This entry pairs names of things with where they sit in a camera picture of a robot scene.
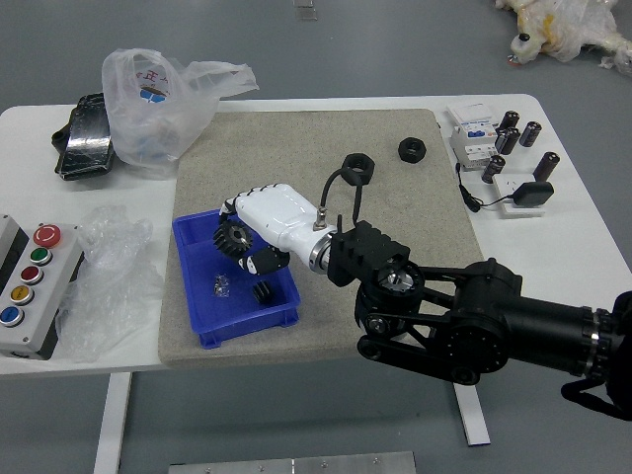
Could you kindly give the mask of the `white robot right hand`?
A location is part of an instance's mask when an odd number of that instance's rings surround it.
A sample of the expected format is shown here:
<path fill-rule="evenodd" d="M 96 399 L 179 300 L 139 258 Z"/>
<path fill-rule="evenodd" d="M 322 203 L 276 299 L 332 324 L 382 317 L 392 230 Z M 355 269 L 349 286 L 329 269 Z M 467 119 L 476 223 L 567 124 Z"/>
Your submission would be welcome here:
<path fill-rule="evenodd" d="M 336 228 L 316 207 L 287 184 L 266 185 L 224 202 L 213 243 L 252 275 L 286 267 L 295 254 L 312 272 L 327 272 Z"/>

